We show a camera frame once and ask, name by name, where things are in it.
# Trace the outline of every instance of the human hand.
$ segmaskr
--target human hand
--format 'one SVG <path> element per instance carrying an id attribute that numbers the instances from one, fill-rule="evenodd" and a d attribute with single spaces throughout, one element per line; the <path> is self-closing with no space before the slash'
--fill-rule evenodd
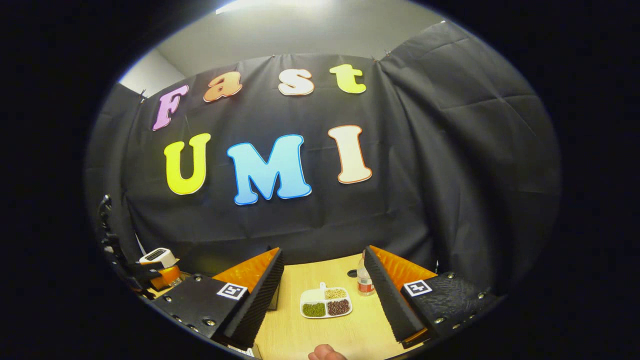
<path id="1" fill-rule="evenodd" d="M 347 360 L 344 355 L 336 352 L 327 344 L 316 346 L 314 351 L 308 355 L 308 358 L 309 360 Z"/>

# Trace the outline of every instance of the letter m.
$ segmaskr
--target letter m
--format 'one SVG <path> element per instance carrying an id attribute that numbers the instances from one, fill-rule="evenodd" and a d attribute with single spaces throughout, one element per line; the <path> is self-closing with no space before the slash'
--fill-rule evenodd
<path id="1" fill-rule="evenodd" d="M 273 144 L 269 161 L 266 163 L 250 143 L 231 146 L 227 155 L 234 160 L 236 167 L 236 204 L 249 205 L 258 201 L 258 195 L 251 189 L 252 181 L 260 194 L 270 200 L 278 176 L 278 196 L 281 199 L 309 195 L 311 186 L 305 182 L 300 163 L 300 146 L 303 142 L 304 138 L 300 135 L 281 136 Z"/>

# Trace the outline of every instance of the white plate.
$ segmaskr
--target white plate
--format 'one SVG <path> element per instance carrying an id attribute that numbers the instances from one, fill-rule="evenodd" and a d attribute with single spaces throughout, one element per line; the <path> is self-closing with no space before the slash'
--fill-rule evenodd
<path id="1" fill-rule="evenodd" d="M 324 298 L 324 292 L 326 290 L 333 290 L 333 289 L 340 289 L 340 290 L 344 291 L 347 294 L 347 296 L 346 297 L 337 298 L 337 299 L 325 299 Z M 329 309 L 327 308 L 327 303 L 331 302 L 331 301 L 341 301 L 341 300 L 344 300 L 344 299 L 346 299 L 349 302 L 349 311 L 347 311 L 344 314 L 340 314 L 340 315 L 329 315 Z M 318 304 L 318 303 L 324 304 L 324 316 L 316 316 L 316 317 L 307 316 L 302 312 L 302 306 L 304 304 L 315 305 L 315 304 Z M 338 316 L 344 316 L 344 315 L 349 314 L 351 312 L 351 310 L 353 310 L 353 305 L 351 303 L 351 297 L 349 297 L 349 292 L 345 288 L 327 288 L 325 283 L 321 282 L 319 289 L 307 290 L 307 291 L 303 292 L 302 295 L 300 295 L 300 315 L 302 315 L 302 316 L 304 316 L 305 318 L 308 318 L 308 319 L 336 318 Z"/>

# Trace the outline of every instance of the wooden table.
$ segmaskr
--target wooden table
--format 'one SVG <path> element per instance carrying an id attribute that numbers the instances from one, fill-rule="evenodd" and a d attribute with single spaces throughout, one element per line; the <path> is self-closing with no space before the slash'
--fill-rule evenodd
<path id="1" fill-rule="evenodd" d="M 387 359 L 403 349 L 396 342 L 382 311 L 378 294 L 358 294 L 356 278 L 347 276 L 358 266 L 361 254 L 317 263 L 287 265 L 280 282 L 278 308 L 267 311 L 256 336 L 264 360 L 307 360 L 320 344 L 329 344 L 349 360 Z M 349 292 L 353 310 L 336 318 L 308 319 L 300 315 L 300 295 L 320 287 L 341 286 Z"/>

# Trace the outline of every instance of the plastic water bottle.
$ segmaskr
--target plastic water bottle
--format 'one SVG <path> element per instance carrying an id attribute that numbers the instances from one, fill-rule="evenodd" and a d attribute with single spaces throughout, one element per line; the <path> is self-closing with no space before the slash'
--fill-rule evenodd
<path id="1" fill-rule="evenodd" d="M 373 287 L 373 282 L 369 276 L 369 272 L 364 267 L 364 250 L 362 251 L 362 258 L 358 263 L 358 293 L 362 296 L 373 295 L 376 290 Z"/>

